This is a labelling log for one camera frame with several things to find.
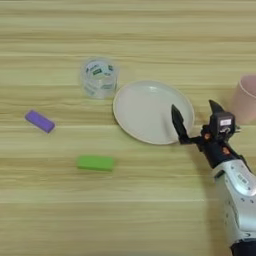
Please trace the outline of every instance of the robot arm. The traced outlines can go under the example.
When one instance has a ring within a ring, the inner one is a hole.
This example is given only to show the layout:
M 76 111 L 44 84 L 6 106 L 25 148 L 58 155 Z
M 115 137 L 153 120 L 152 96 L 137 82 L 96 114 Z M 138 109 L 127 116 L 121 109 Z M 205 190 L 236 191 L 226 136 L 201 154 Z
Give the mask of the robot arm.
M 256 255 L 255 176 L 240 159 L 223 162 L 212 173 L 233 255 Z
M 211 168 L 223 207 L 224 224 L 233 256 L 256 255 L 256 176 L 245 159 L 228 144 L 235 133 L 235 117 L 210 101 L 212 116 L 201 136 L 189 138 L 179 110 L 172 106 L 172 121 L 181 144 L 196 144 Z

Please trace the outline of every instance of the pink cup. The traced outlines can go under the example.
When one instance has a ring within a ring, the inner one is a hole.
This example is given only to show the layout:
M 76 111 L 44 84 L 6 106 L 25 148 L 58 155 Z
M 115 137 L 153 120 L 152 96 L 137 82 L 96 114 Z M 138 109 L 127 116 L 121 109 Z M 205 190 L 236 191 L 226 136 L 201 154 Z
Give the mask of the pink cup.
M 246 124 L 256 119 L 256 75 L 243 76 L 237 85 L 231 112 L 238 124 Z

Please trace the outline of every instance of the purple block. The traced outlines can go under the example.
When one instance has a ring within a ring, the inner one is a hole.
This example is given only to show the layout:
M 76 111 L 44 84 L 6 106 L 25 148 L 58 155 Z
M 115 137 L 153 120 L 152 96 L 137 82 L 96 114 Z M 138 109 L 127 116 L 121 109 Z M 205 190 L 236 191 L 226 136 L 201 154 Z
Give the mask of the purple block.
M 30 123 L 36 125 L 43 131 L 49 133 L 55 126 L 54 122 L 48 120 L 44 116 L 40 115 L 34 110 L 31 110 L 28 112 L 25 116 L 26 120 L 28 120 Z

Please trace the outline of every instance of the plastic cup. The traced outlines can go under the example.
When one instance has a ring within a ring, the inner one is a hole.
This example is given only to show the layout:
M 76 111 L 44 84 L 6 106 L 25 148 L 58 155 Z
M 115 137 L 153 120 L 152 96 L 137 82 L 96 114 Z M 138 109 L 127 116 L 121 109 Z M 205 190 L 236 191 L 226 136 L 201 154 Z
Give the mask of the plastic cup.
M 256 75 L 241 78 L 231 102 L 231 112 L 238 124 L 247 124 L 256 119 Z
M 106 58 L 91 58 L 81 68 L 81 79 L 87 96 L 105 99 L 115 95 L 118 71 Z

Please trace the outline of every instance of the wooden table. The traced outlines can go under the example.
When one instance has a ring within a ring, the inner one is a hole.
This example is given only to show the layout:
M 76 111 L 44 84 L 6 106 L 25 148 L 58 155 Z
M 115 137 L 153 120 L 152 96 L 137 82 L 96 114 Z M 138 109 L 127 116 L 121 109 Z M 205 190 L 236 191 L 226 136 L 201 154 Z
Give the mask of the wooden table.
M 228 107 L 255 72 L 255 1 L 0 0 L 0 255 L 230 255 L 210 168 L 195 146 L 125 134 L 112 101 L 87 99 L 79 68 L 113 58 L 119 86 L 153 79 L 191 100 L 197 134 L 208 99 Z M 35 109 L 49 135 L 24 120 Z M 256 164 L 255 125 L 232 139 Z M 83 172 L 81 154 L 113 173 Z

